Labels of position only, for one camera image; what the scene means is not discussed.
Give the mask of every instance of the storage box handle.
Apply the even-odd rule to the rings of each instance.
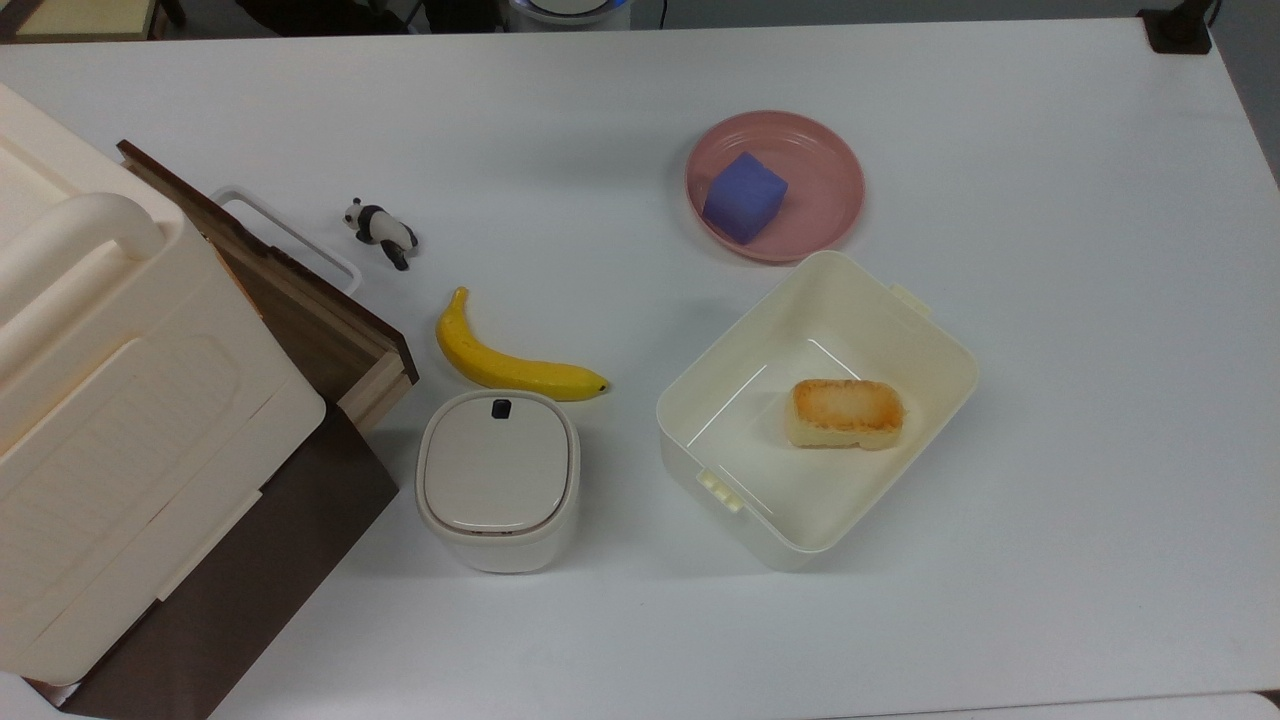
[[[223,206],[225,206],[228,202],[232,202],[233,200],[239,200],[241,202],[248,205],[250,208],[256,210],[260,215],[270,220],[271,224],[289,233],[289,236],[292,236],[293,240],[311,249],[312,252],[319,255],[330,265],[338,268],[340,273],[351,278],[351,282],[348,282],[347,287],[343,288],[342,291],[348,297],[355,295],[356,288],[358,288],[360,283],[364,281],[364,275],[360,274],[360,268],[353,265],[349,260],[347,260],[342,255],[338,255],[337,252],[329,250],[328,247],[317,242],[314,242],[311,238],[294,229],[293,225],[285,222],[284,215],[282,215],[275,208],[268,205],[266,201],[264,201],[261,197],[250,192],[247,188],[243,188],[238,184],[228,184],[225,187],[220,187],[216,191],[214,191],[214,193],[210,195],[209,199]]]
[[[146,260],[165,243],[151,215],[123,195],[90,192],[46,210],[5,247],[0,263],[0,325],[110,240],[131,260]]]
[[[724,507],[728,507],[730,512],[737,514],[742,509],[742,498],[737,496],[733,491],[728,489],[724,480],[716,477],[716,473],[703,469],[698,473],[698,484],[707,488],[707,492],[716,496],[716,500],[721,501]]]

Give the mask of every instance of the toast slice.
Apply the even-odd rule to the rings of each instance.
[[[897,391],[872,380],[800,380],[791,388],[786,433],[797,447],[881,450],[902,432]]]

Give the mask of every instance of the cream plastic crate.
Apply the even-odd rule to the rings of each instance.
[[[183,213],[0,86],[0,669],[79,680],[324,414]]]
[[[901,288],[840,252],[805,259],[658,400],[662,459],[762,562],[795,570],[835,546],[969,398],[978,364]],[[805,378],[892,384],[892,448],[797,448],[783,434]]]

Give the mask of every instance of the gray floor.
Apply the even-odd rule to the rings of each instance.
[[[933,20],[1133,17],[1170,0],[668,0],[668,28]],[[236,0],[182,0],[186,28],[166,38],[271,37]],[[390,0],[406,17],[415,0]],[[636,0],[635,29],[655,29],[662,0]],[[428,33],[422,13],[413,26]],[[1271,173],[1280,182],[1280,0],[1224,0],[1213,37],[1240,94]]]

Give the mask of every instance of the pink plate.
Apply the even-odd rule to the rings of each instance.
[[[712,179],[742,152],[787,181],[778,215],[746,245],[703,219]],[[838,242],[854,227],[867,192],[858,158],[838,135],[809,118],[778,110],[744,113],[707,131],[689,154],[685,190],[712,237],[764,263],[800,260]]]

